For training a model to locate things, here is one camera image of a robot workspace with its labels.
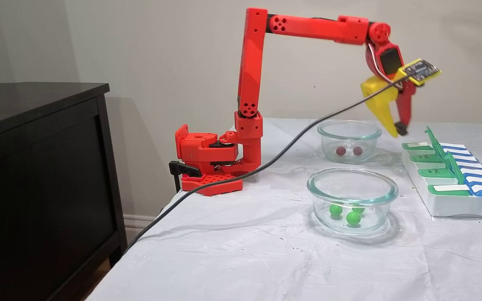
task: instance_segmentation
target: red ball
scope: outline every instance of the red ball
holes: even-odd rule
[[[359,146],[355,146],[353,149],[352,149],[352,153],[355,154],[356,156],[360,156],[362,154],[363,150],[361,147]]]
[[[343,156],[343,155],[345,155],[345,152],[346,152],[346,149],[345,149],[345,147],[343,147],[343,146],[340,146],[340,147],[338,147],[338,148],[336,149],[336,154],[337,154],[338,156]]]

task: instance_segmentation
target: baseboard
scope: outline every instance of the baseboard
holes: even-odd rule
[[[143,215],[124,214],[124,225],[126,226],[126,237],[130,242],[142,229],[149,225],[155,217]]]

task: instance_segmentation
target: green lid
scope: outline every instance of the green lid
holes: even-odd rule
[[[404,149],[410,149],[414,151],[432,151],[433,148],[430,147],[429,145],[421,145],[421,146],[410,146],[410,145],[416,144],[416,143],[402,143],[401,146]]]
[[[433,131],[431,131],[431,129],[427,126],[425,132],[427,133],[427,135],[429,135],[429,139],[431,140],[431,145],[433,146],[434,153],[436,153],[436,155],[440,157],[440,159],[443,159],[446,154],[442,149],[442,145],[440,145],[436,137],[434,137]]]
[[[457,181],[459,181],[459,184],[464,184],[464,175],[462,174],[461,169],[457,165],[455,158],[453,158],[453,155],[451,153],[447,153],[447,156],[444,157],[444,161],[446,162],[446,166],[449,164],[449,167],[457,178]]]
[[[438,191],[434,189],[434,185],[427,186],[432,194],[438,196],[469,196],[470,192],[468,190],[448,190],[448,191]]]
[[[444,163],[442,158],[438,157],[436,154],[413,155],[410,156],[410,161],[422,163]]]
[[[424,178],[455,178],[448,168],[423,168],[418,169],[418,173]]]

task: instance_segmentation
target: green ball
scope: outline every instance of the green ball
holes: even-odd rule
[[[331,211],[331,215],[340,215],[343,212],[343,208],[336,204],[331,204],[330,211]]]
[[[347,223],[351,225],[358,225],[360,223],[360,214],[358,212],[351,211],[347,214]]]
[[[352,210],[353,210],[354,212],[360,213],[360,214],[364,213],[364,210],[365,210],[365,209],[366,209],[366,208],[354,208],[354,207],[352,208]]]

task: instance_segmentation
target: wooden floor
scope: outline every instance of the wooden floor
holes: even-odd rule
[[[87,299],[88,295],[92,293],[94,288],[98,283],[107,275],[109,272],[109,260],[104,261],[102,265],[92,274],[85,282],[83,282],[82,287],[73,295],[69,301],[84,301]]]

